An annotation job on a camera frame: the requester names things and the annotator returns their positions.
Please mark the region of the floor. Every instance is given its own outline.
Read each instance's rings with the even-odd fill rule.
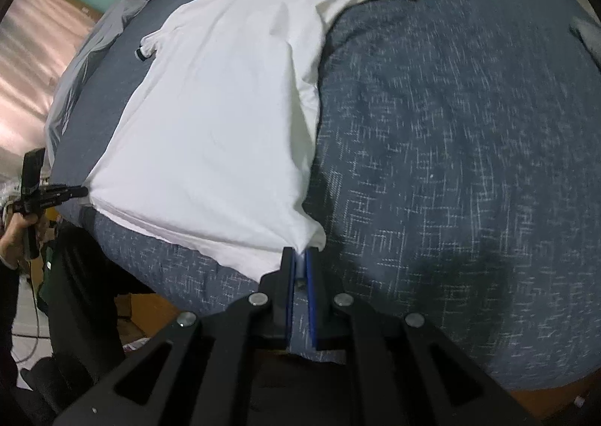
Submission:
[[[27,283],[25,278],[21,278],[17,317],[13,324],[13,357],[16,362],[25,359],[34,350],[35,336],[37,336],[35,309],[31,286]],[[37,360],[52,354],[48,330],[48,318],[40,311],[38,311],[38,317],[40,320],[40,339],[32,356],[25,362],[18,363],[19,370],[21,368],[31,368]],[[20,376],[17,385],[21,388],[28,388],[27,384],[25,384]]]

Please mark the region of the pink curtain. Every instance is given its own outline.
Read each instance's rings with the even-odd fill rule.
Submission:
[[[14,0],[0,23],[0,182],[44,146],[56,82],[94,26],[65,0]]]

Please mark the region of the white t-shirt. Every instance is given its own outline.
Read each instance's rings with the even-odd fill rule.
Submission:
[[[305,214],[324,38],[366,0],[194,0],[143,38],[131,95],[89,199],[126,228],[258,281],[292,246],[322,249]]]

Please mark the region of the metal rivet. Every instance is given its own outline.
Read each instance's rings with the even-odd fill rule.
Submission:
[[[340,306],[341,308],[349,307],[354,300],[355,299],[353,299],[353,296],[350,296],[349,294],[346,294],[344,292],[341,294],[336,294],[334,296],[334,304]]]
[[[262,292],[255,292],[248,296],[248,302],[250,302],[253,306],[264,306],[269,302],[269,297]]]
[[[196,323],[196,314],[193,312],[185,311],[177,317],[177,324],[181,327],[188,327],[194,323]]]
[[[411,327],[422,327],[426,322],[425,317],[419,312],[411,312],[405,316],[405,323]]]

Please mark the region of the mattress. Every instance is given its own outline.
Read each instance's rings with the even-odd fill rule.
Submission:
[[[152,0],[115,41],[53,182],[82,183],[148,71],[139,40],[190,1]],[[586,18],[575,0],[369,2],[340,16],[320,65],[304,207],[328,235],[325,265],[380,311],[425,313],[506,388],[601,366],[601,73],[573,17]],[[221,311],[256,288],[75,201],[60,212],[182,309]],[[337,358],[308,348],[302,292],[291,350]]]

